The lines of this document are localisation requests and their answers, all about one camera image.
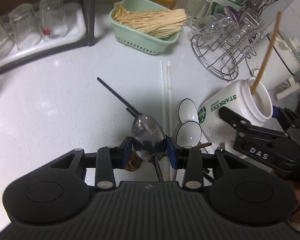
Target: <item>wire dish rack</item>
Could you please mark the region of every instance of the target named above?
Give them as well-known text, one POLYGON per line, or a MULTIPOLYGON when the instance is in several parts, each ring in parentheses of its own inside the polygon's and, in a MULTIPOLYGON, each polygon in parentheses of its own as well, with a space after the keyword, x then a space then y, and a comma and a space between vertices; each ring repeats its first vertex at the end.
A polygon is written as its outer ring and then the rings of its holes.
POLYGON ((222 34, 214 43, 206 46, 202 42, 202 33, 195 34, 190 40, 192 50, 200 63, 214 76, 228 82, 237 78, 238 64, 243 59, 251 59, 257 55, 253 46, 260 40, 261 35, 256 33, 254 41, 248 39, 246 46, 242 46, 245 36, 233 46, 229 45, 227 40, 230 36, 231 33, 222 34))

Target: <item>screw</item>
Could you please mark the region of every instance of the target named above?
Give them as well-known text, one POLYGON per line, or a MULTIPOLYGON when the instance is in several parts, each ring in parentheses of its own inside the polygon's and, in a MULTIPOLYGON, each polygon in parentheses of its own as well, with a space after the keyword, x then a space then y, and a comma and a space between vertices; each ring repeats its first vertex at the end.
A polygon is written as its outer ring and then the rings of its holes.
POLYGON ((109 180, 102 180, 97 183, 97 186, 102 189, 108 189, 113 187, 113 183, 109 180))
POLYGON ((196 181, 196 180, 190 180, 186 182, 186 187, 187 188, 191 188, 191 189, 197 189, 199 187, 201 187, 201 183, 196 181))

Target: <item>black shelf frame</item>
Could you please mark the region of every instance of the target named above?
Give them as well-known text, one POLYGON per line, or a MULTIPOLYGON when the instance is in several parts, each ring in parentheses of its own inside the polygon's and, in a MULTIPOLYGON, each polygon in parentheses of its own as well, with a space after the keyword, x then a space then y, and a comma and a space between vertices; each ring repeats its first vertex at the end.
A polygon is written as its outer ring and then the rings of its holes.
POLYGON ((94 23, 95 23, 97 0, 79 0, 79 3, 82 6, 83 16, 87 28, 87 33, 84 38, 74 43, 65 44, 52 49, 47 49, 45 51, 40 51, 35 54, 24 57, 22 59, 13 61, 7 65, 0 67, 0 75, 16 67, 22 66, 24 64, 27 64, 29 62, 32 62, 34 60, 43 57, 47 57, 71 49, 77 49, 85 46, 93 46, 96 43, 96 39, 94 37, 94 23))

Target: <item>white countertop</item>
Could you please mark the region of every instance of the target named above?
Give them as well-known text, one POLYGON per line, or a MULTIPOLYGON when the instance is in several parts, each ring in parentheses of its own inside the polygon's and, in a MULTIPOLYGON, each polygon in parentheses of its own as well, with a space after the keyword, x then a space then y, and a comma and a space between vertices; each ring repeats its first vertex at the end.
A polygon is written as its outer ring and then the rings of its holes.
MULTIPOLYGON (((0 231, 9 223, 2 193, 13 180, 73 148, 96 152, 130 135, 133 117, 97 77, 160 123, 160 60, 170 60, 175 133, 182 99, 191 98, 199 107, 228 84, 196 59, 189 28, 163 54, 151 56, 116 41, 108 21, 110 8, 98 7, 95 46, 52 55, 0 76, 0 231)), ((238 78, 248 77, 243 65, 238 78)), ((116 170, 115 177, 117 183, 136 177, 157 181, 150 163, 136 172, 116 170)))

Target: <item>black chopstick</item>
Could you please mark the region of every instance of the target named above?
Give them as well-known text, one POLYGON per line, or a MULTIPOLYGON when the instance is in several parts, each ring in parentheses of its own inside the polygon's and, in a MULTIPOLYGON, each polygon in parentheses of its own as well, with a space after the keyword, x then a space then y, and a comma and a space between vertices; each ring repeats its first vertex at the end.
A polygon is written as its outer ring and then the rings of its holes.
POLYGON ((132 105, 130 105, 126 100, 124 100, 121 96, 119 96, 111 87, 109 87, 101 78, 97 78, 97 80, 104 85, 106 89, 108 89, 112 94, 116 96, 122 103, 124 103, 129 110, 131 110, 135 115, 140 114, 132 105))
POLYGON ((126 108, 126 110, 127 110, 127 111, 129 112, 129 114, 131 114, 134 118, 137 117, 137 115, 136 115, 134 112, 132 112, 131 109, 126 108))

